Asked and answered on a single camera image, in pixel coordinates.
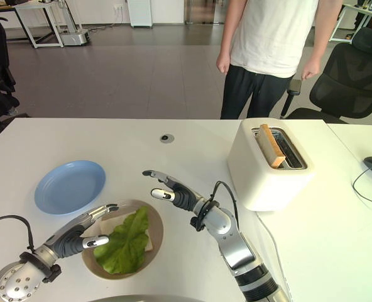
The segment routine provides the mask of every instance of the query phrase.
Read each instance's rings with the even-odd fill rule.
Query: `blue plate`
[[[95,162],[76,160],[50,171],[35,189],[35,204],[48,214],[61,215],[93,201],[105,185],[105,171]]]

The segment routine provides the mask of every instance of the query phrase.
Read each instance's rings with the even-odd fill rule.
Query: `black pants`
[[[239,66],[229,66],[225,78],[221,119],[236,120],[252,94],[248,118],[266,118],[291,81],[292,77],[256,74]]]

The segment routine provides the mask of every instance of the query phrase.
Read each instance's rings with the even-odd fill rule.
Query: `lettuce leaf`
[[[148,243],[148,208],[142,206],[129,215],[122,225],[115,227],[109,242],[94,249],[98,264],[110,274],[136,272],[144,262],[144,249]]]

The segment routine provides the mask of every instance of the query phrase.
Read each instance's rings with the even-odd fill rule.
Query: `human arm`
[[[320,60],[326,50],[332,30],[336,24],[342,0],[319,0],[315,16],[315,36],[312,55],[302,71],[302,80],[320,72]]]
[[[217,59],[217,68],[223,74],[228,72],[231,62],[231,42],[236,28],[241,21],[247,0],[231,0],[226,13],[224,32],[222,33],[221,51]]]

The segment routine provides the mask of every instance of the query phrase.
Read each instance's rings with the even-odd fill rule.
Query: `white table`
[[[336,26],[334,27],[334,31],[332,32],[332,35],[330,37],[330,40],[329,41],[339,41],[339,42],[351,42],[352,39],[340,39],[340,38],[334,38],[334,35],[343,19],[343,17],[345,16],[345,13],[348,9],[351,9],[351,10],[354,10],[354,11],[357,11],[359,13],[362,13],[364,14],[364,18],[362,19],[362,21],[360,22],[359,26],[358,26],[358,29],[355,31],[354,35],[356,35],[356,33],[362,28],[362,27],[365,27],[366,25],[368,25],[370,19],[372,18],[372,11],[369,11],[367,9],[363,9],[363,8],[357,8],[353,5],[350,5],[350,4],[344,4],[344,8],[342,9],[340,15],[339,15],[339,19],[337,21],[337,24]]]
[[[15,6],[16,12],[20,15],[20,19],[23,20],[23,26],[25,28],[25,31],[28,33],[28,38],[30,39],[34,48],[55,47],[55,46],[63,47],[63,42],[59,35],[59,25],[52,11],[52,6],[54,5],[57,5],[56,1],[52,1],[50,3],[41,3],[41,2],[38,2],[38,0],[31,0],[31,1],[21,3]],[[58,40],[58,43],[37,43],[40,41],[40,39],[38,40],[34,39],[34,36],[31,34],[31,31],[28,28],[28,25],[26,25],[25,17],[22,14],[22,10],[27,10],[27,9],[42,9],[45,12],[45,16],[48,21],[49,27],[51,28],[51,30],[53,30],[53,33],[55,34],[56,39]]]
[[[190,213],[152,199],[150,189],[159,184],[141,175],[145,169],[163,171],[206,196],[218,179],[231,184],[226,157],[239,122],[14,120],[0,135],[0,216],[27,217],[36,245],[77,214],[41,212],[33,202],[35,186],[54,167],[77,159],[96,161],[106,170],[106,186],[89,208],[140,199],[157,209],[165,232],[157,257],[133,277],[99,279],[76,255],[58,262],[62,275],[52,284],[42,284],[34,301],[90,301],[131,293],[244,301],[215,241],[194,231]],[[372,301],[372,228],[368,228],[372,212],[350,187],[364,168],[322,121],[285,123],[317,169],[312,182],[285,210],[260,213],[276,239],[293,300]],[[173,134],[175,141],[162,144],[159,138],[164,133]],[[223,207],[232,208],[225,191],[217,197]],[[255,213],[239,206],[239,219],[242,232],[254,243],[276,282],[286,288],[271,238]],[[0,269],[16,261],[26,247],[26,230],[19,225],[0,222]]]

